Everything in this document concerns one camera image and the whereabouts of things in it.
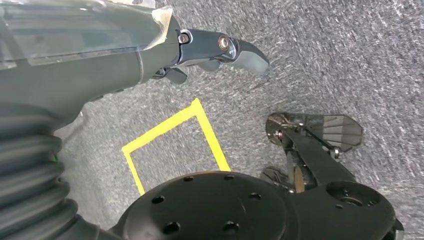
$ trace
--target transparent plastic cover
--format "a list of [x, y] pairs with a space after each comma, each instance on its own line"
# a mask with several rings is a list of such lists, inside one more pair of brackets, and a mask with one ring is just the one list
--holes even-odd
[[106, 0], [0, 0], [0, 70], [111, 54], [165, 42], [172, 8]]

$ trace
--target yellow tape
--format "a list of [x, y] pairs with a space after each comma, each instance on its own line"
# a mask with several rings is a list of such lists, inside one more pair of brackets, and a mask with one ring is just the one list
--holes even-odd
[[140, 195], [143, 195], [145, 190], [137, 173], [133, 159], [131, 158], [131, 153], [193, 117], [197, 118], [219, 169], [221, 171], [231, 171], [230, 166], [228, 165], [225, 155], [221, 149], [220, 143], [218, 142], [217, 136], [215, 135], [211, 123], [209, 122], [205, 110], [203, 109], [202, 103], [198, 98], [196, 98], [189, 107], [186, 107], [183, 110], [177, 112], [170, 118], [161, 122], [159, 125], [147, 131], [145, 134], [137, 137], [135, 140], [122, 147], [123, 155], [126, 158], [129, 170], [131, 171], [132, 177], [134, 178]]

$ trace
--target black circular base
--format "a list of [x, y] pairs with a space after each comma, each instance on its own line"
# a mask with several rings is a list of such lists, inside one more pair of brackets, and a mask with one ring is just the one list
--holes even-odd
[[119, 221], [128, 240], [280, 240], [287, 199], [273, 185], [235, 172], [202, 172], [165, 182]]

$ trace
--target gray carpet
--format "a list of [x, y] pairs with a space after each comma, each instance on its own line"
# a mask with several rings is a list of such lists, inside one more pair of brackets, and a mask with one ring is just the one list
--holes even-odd
[[[364, 144], [341, 160], [381, 191], [424, 239], [424, 2], [420, 0], [175, 0], [183, 28], [220, 31], [259, 46], [266, 75], [188, 69], [189, 80], [152, 80], [89, 103], [58, 135], [80, 213], [108, 228], [139, 196], [121, 147], [199, 98], [233, 171], [284, 167], [265, 135], [275, 111], [347, 114]], [[217, 170], [199, 123], [189, 120], [132, 154], [146, 190], [178, 175]]]

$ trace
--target screw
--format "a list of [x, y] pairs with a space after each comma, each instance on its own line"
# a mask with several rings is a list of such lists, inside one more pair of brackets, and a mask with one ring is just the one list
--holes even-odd
[[219, 47], [223, 51], [227, 51], [230, 48], [230, 40], [228, 39], [226, 35], [219, 36], [218, 43], [219, 43]]
[[181, 34], [178, 36], [178, 42], [179, 42], [180, 44], [186, 44], [186, 43], [190, 42], [190, 37], [189, 37], [189, 35], [187, 35], [186, 33], [181, 33]]

